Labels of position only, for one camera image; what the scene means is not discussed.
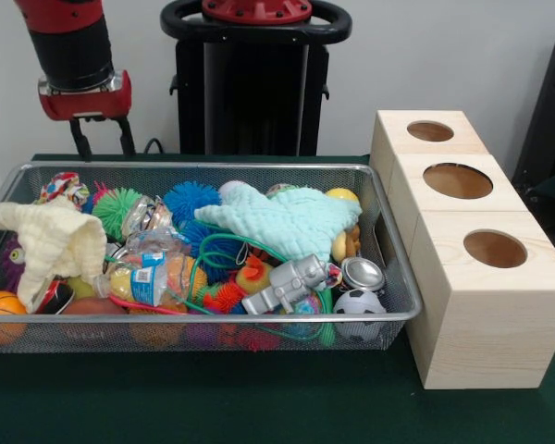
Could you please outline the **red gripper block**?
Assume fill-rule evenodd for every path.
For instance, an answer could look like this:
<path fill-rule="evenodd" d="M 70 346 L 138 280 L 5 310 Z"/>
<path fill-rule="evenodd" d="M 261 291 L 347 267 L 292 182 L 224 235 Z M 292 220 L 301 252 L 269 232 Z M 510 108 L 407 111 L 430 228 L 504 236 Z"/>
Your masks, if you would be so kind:
<path fill-rule="evenodd" d="M 131 81 L 127 70 L 116 70 L 104 84 L 84 91 L 65 92 L 53 87 L 45 76 L 39 78 L 39 99 L 44 113 L 54 121 L 69 121 L 70 132 L 78 154 L 90 160 L 92 150 L 75 118 L 102 117 L 113 119 L 121 131 L 119 140 L 125 156 L 136 154 L 128 120 L 131 108 Z"/>

